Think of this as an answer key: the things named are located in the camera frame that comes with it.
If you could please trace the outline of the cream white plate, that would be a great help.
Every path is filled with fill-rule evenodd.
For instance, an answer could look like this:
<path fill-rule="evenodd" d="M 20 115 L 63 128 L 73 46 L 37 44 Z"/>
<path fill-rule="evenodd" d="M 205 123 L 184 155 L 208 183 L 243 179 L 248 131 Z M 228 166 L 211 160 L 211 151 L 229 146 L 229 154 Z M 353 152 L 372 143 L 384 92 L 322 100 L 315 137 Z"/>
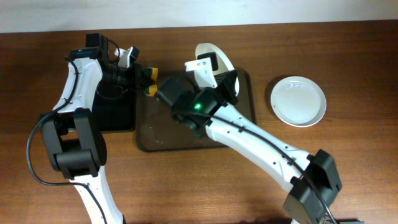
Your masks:
<path fill-rule="evenodd" d="M 216 45 L 211 43 L 202 43 L 198 44 L 195 49 L 195 56 L 197 60 L 199 59 L 200 55 L 206 53 L 215 53 L 216 62 L 211 63 L 213 68 L 213 75 L 219 77 L 222 73 L 229 72 L 234 70 L 232 63 L 230 62 L 229 58 L 225 55 L 225 53 L 218 48 Z"/>

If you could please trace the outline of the green and yellow sponge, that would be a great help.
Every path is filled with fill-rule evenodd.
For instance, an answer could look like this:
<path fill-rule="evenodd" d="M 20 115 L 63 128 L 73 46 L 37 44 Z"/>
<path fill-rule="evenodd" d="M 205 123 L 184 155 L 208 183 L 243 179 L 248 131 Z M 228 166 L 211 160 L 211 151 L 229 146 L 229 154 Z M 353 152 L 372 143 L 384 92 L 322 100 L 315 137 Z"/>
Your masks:
<path fill-rule="evenodd" d="M 158 68 L 146 68 L 142 71 L 142 76 L 144 80 L 144 94 L 146 96 L 154 96 L 157 92 L 157 77 Z"/>

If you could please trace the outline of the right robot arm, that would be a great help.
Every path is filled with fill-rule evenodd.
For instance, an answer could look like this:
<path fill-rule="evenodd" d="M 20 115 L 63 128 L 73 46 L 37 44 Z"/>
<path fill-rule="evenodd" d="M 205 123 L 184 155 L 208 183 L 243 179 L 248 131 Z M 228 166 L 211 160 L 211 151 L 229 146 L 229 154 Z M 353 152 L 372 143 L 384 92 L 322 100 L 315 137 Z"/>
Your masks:
<path fill-rule="evenodd" d="M 311 155 L 286 144 L 245 118 L 235 108 L 237 71 L 215 75 L 218 67 L 214 52 L 186 62 L 186 70 L 195 74 L 191 87 L 181 78 L 169 78 L 157 90 L 158 101 L 198 137 L 234 149 L 269 174 L 288 193 L 283 208 L 293 223 L 336 223 L 330 206 L 342 183 L 333 157 L 321 149 Z"/>

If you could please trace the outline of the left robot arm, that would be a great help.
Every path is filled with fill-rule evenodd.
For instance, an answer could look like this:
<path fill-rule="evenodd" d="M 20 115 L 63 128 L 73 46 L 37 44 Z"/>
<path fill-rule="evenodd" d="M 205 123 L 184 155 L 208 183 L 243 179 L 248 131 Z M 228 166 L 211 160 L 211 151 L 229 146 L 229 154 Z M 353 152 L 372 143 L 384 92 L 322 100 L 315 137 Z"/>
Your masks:
<path fill-rule="evenodd" d="M 111 42 L 102 34 L 88 34 L 85 47 L 70 51 L 62 95 L 39 124 L 51 166 L 62 173 L 64 186 L 76 188 L 92 223 L 125 223 L 106 179 L 106 143 L 93 105 L 101 82 L 134 88 L 139 50 L 117 48 L 111 60 Z"/>

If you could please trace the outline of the light blue plate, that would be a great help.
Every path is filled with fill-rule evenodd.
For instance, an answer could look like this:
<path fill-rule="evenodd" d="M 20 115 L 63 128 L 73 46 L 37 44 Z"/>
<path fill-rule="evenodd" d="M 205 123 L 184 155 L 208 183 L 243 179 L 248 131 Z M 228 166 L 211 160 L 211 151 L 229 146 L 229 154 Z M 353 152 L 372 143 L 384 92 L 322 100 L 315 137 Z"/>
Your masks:
<path fill-rule="evenodd" d="M 312 80 L 290 76 L 278 81 L 270 95 L 274 114 L 284 123 L 306 128 L 317 124 L 326 113 L 326 96 Z"/>

